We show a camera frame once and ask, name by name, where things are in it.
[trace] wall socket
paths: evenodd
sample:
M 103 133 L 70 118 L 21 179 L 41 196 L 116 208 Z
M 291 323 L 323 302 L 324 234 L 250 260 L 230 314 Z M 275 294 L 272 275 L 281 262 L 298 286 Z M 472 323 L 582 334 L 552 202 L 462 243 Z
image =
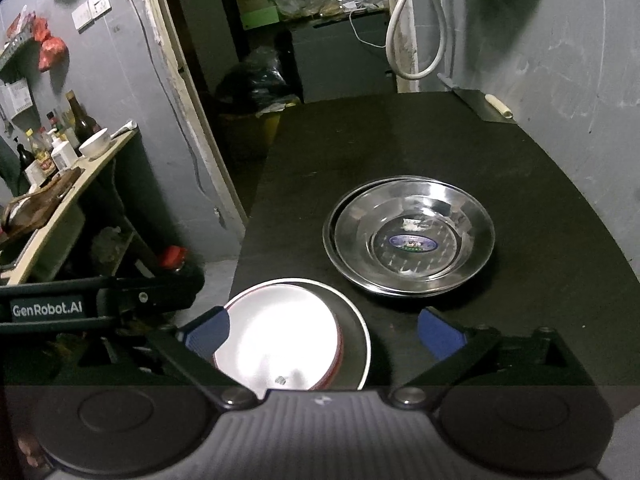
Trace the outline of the wall socket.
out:
M 89 9 L 91 10 L 92 18 L 95 20 L 111 9 L 111 4 L 109 0 L 89 0 Z
M 88 2 L 80 4 L 78 8 L 71 13 L 71 17 L 74 20 L 76 30 L 80 30 L 94 20 L 91 16 L 91 9 L 89 9 Z
M 86 27 L 110 9 L 111 3 L 109 0 L 88 0 L 80 4 L 78 8 L 71 13 L 76 30 Z

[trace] white cable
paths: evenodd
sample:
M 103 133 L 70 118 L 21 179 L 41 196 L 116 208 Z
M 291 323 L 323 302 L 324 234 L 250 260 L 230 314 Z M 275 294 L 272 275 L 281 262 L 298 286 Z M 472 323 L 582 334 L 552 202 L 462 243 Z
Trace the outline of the white cable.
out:
M 369 45 L 369 46 L 374 46 L 375 48 L 384 48 L 385 45 L 376 45 L 373 43 L 369 43 L 369 41 L 364 41 L 360 36 L 358 36 L 358 31 L 356 30 L 355 25 L 353 25 L 353 13 L 358 10 L 358 9 L 353 9 L 350 13 L 349 13 L 349 22 L 351 23 L 351 28 L 353 29 L 353 33 L 356 35 L 356 38 L 358 41 L 360 41 L 361 43 L 364 43 L 365 45 Z
M 394 7 L 394 11 L 391 13 L 389 26 L 386 29 L 386 59 L 388 60 L 391 69 L 396 73 L 397 76 L 409 81 L 416 81 L 418 79 L 422 79 L 423 77 L 427 77 L 436 69 L 436 67 L 442 61 L 442 56 L 444 56 L 444 52 L 447 49 L 447 20 L 444 17 L 444 12 L 442 10 L 442 6 L 440 5 L 440 1 L 431 0 L 433 2 L 433 7 L 436 10 L 436 14 L 438 15 L 438 25 L 440 27 L 440 45 L 438 46 L 438 53 L 436 54 L 436 57 L 433 59 L 431 64 L 421 72 L 415 74 L 404 72 L 400 69 L 396 61 L 396 56 L 394 53 L 394 34 L 396 32 L 396 27 L 398 26 L 398 21 L 400 21 L 400 13 L 404 9 L 406 1 L 407 0 L 398 0 L 396 6 Z

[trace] stainless steel plate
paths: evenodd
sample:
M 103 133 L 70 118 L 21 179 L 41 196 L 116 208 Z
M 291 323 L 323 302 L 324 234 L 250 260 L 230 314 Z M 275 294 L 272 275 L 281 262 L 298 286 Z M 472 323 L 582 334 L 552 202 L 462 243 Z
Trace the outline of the stainless steel plate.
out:
M 378 294 L 424 297 L 475 275 L 491 255 L 495 234 L 487 211 L 465 191 L 404 176 L 345 197 L 324 238 L 330 258 L 351 281 Z

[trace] green box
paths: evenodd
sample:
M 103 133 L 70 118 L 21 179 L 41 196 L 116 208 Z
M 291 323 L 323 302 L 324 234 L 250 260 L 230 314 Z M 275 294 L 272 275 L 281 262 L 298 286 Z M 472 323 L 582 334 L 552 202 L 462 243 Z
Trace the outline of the green box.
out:
M 263 27 L 265 25 L 271 25 L 271 23 L 277 23 L 280 21 L 278 9 L 275 6 L 252 10 L 252 12 L 245 12 L 241 16 L 241 19 L 244 30 Z

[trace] white plate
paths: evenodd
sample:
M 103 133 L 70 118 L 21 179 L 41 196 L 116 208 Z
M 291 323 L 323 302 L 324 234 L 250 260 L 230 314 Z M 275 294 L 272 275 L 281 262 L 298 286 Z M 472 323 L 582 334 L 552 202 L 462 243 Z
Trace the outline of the white plate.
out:
M 296 285 L 264 285 L 225 308 L 230 332 L 215 364 L 258 398 L 268 388 L 311 390 L 330 378 L 340 358 L 340 329 L 318 296 Z

